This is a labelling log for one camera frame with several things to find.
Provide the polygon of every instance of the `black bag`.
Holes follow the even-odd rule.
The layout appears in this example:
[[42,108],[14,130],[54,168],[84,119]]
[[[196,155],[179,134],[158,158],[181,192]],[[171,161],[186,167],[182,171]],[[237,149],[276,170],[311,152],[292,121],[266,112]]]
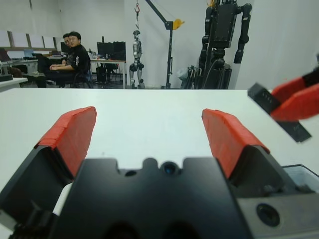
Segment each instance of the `black bag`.
[[106,82],[106,68],[103,66],[96,68],[97,81]]

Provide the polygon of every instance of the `black monitor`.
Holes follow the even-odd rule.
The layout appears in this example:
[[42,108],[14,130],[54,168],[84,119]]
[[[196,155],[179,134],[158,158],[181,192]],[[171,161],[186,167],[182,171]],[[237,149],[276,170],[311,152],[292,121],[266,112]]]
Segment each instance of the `black monitor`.
[[61,51],[64,53],[68,53],[69,50],[70,50],[70,48],[67,45],[65,45],[64,42],[61,42]]
[[109,56],[112,56],[114,53],[114,45],[111,42],[98,42],[98,54],[102,55],[103,57],[108,54]]
[[122,42],[115,41],[113,44],[114,44],[114,53],[126,51],[124,41]]

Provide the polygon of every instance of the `computer monitor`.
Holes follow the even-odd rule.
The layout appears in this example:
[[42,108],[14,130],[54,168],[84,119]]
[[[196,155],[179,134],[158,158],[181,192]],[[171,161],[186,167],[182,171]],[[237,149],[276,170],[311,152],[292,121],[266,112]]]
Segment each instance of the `computer monitor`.
[[32,57],[34,51],[32,49],[24,49],[23,52],[25,57]]
[[67,45],[65,45],[64,42],[61,42],[61,51],[64,53],[68,53],[69,50],[70,50],[70,48]]
[[0,48],[0,61],[9,61],[11,60],[10,57],[8,56],[6,50],[4,48]]
[[98,54],[105,57],[106,54],[108,54],[108,56],[113,55],[114,53],[114,45],[111,42],[98,42]]
[[114,53],[126,51],[124,41],[122,42],[115,41],[113,45],[114,45]]

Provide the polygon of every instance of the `robot leg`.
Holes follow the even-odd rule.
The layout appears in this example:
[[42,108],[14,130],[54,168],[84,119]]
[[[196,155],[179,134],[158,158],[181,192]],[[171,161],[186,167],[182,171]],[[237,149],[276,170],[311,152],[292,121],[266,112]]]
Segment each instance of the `robot leg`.
[[134,80],[134,72],[137,71],[137,67],[135,64],[130,65],[130,81],[131,81],[131,89],[136,89],[135,80]]
[[144,65],[140,62],[138,67],[138,80],[139,80],[139,88],[145,89],[144,80],[142,79],[142,69],[144,68]]

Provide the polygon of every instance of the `silver humanoid robot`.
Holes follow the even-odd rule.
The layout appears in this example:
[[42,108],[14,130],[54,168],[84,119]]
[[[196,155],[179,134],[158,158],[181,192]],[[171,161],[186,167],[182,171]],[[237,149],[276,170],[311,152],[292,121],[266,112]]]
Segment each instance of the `silver humanoid robot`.
[[134,31],[134,43],[133,43],[133,55],[134,55],[134,63],[130,65],[130,80],[131,80],[131,89],[136,89],[135,80],[134,80],[134,72],[138,72],[138,80],[139,80],[139,89],[145,89],[144,80],[142,79],[142,69],[144,65],[141,63],[140,59],[142,56],[142,43],[139,39],[140,31]]

